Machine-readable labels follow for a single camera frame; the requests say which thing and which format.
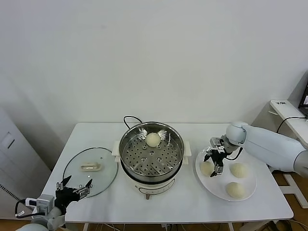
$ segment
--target stainless steel steamer basket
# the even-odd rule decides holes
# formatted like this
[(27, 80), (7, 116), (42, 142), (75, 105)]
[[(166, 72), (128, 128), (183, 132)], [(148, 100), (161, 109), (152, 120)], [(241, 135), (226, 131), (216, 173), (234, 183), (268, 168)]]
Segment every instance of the stainless steel steamer basket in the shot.
[[(157, 147), (146, 144), (147, 134), (161, 138)], [(171, 126), (159, 122), (140, 123), (130, 128), (119, 145), (121, 164), (134, 180), (145, 184), (163, 183), (178, 172), (184, 156), (184, 142)]]

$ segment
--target white cabinet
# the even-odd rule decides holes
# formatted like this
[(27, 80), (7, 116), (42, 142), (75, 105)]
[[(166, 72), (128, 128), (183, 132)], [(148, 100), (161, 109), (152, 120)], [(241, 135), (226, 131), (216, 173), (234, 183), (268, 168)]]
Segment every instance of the white cabinet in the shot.
[(50, 173), (0, 108), (0, 218), (14, 218), (16, 198), (38, 197)]

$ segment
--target steamed bun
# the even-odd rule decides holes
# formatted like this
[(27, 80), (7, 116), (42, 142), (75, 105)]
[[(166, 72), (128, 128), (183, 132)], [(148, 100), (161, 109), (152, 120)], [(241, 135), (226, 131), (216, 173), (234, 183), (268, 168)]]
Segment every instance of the steamed bun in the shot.
[(200, 171), (206, 177), (209, 177), (214, 171), (213, 163), (209, 161), (204, 161), (200, 164)]
[(157, 147), (160, 144), (160, 136), (157, 133), (150, 133), (146, 136), (145, 142), (150, 147)]
[(240, 183), (231, 182), (227, 184), (226, 191), (231, 197), (235, 199), (242, 199), (245, 196), (245, 188)]
[(242, 163), (231, 165), (230, 172), (237, 178), (245, 178), (248, 176), (248, 168)]

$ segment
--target black power cable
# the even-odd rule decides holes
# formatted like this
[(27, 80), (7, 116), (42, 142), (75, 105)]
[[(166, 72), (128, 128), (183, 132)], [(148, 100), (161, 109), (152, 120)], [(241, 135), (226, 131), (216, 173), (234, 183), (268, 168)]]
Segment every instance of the black power cable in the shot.
[(227, 159), (227, 160), (236, 160), (236, 159), (239, 157), (239, 155), (241, 154), (242, 150), (243, 150), (243, 148), (240, 148), (240, 150), (239, 150), (239, 152), (237, 153), (236, 157), (234, 157), (233, 159), (229, 159), (229, 158), (227, 158), (227, 157), (226, 157), (226, 159)]
[(308, 119), (308, 117), (298, 117), (298, 116), (288, 117), (288, 118), (284, 119), (284, 120), (281, 122), (281, 124), (279, 125), (279, 127), (278, 127), (276, 133), (279, 133), (280, 127), (281, 127), (282, 124), (283, 124), (286, 120), (288, 120), (288, 119)]
[(134, 118), (134, 119), (138, 120), (140, 123), (142, 123), (142, 121), (141, 121), (139, 118), (137, 118), (137, 117), (135, 117), (135, 116), (131, 116), (131, 115), (129, 115), (129, 116), (126, 115), (126, 116), (124, 116), (123, 121), (124, 121), (126, 127), (128, 127), (129, 129), (130, 129), (130, 127), (128, 126), (128, 124), (127, 124), (127, 122), (126, 122), (126, 120), (125, 120), (126, 118)]
[(290, 223), (288, 220), (283, 220), (283, 221), (285, 221), (285, 222), (287, 223), (287, 228), (288, 228), (288, 230), (293, 231), (291, 223)]
[(15, 205), (15, 215), (16, 215), (16, 218), (18, 218), (18, 219), (28, 218), (28, 217), (36, 216), (36, 215), (45, 215), (45, 213), (31, 213), (31, 214), (27, 214), (27, 215), (17, 216), (17, 214), (18, 214), (17, 210), (18, 210), (18, 204), (19, 203), (25, 204), (26, 200), (25, 199), (19, 200), (19, 201), (17, 201), (17, 203)]

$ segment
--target white plate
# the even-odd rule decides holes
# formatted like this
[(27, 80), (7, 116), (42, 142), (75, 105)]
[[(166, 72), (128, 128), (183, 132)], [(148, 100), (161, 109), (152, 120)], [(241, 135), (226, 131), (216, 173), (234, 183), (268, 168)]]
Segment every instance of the white plate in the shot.
[[(229, 157), (234, 158), (234, 156), (236, 154), (237, 154), (237, 152), (233, 153)], [(196, 158), (196, 163), (195, 163), (197, 176), (198, 176), (199, 180), (201, 181), (201, 183), (211, 193), (213, 193), (215, 196), (217, 196), (221, 199), (224, 199), (224, 200), (227, 200), (227, 201), (243, 201), (243, 200), (246, 200), (249, 197), (251, 197), (252, 194), (254, 194), (254, 192), (257, 188), (257, 177), (256, 177), (256, 174), (253, 171), (253, 166), (249, 165), (249, 162), (246, 161), (246, 159), (247, 159), (246, 155), (248, 155), (248, 154), (245, 153), (245, 152), (242, 152), (240, 154), (240, 156), (238, 157), (238, 159), (236, 159), (234, 161), (224, 159), (223, 160), (224, 167), (223, 167), (222, 174), (217, 175), (215, 177), (206, 177), (200, 171), (200, 164), (204, 160), (205, 151), (200, 152), (198, 154), (197, 158)], [(231, 165), (235, 164), (235, 163), (245, 163), (246, 164), (246, 166), (249, 169), (249, 173), (248, 173), (248, 176), (246, 178), (237, 178), (230, 172)], [(244, 188), (246, 190), (246, 194), (245, 194), (244, 198), (235, 199), (235, 198), (229, 196), (229, 194), (226, 191), (226, 186), (230, 182), (238, 182), (238, 183), (241, 183), (244, 186)]]

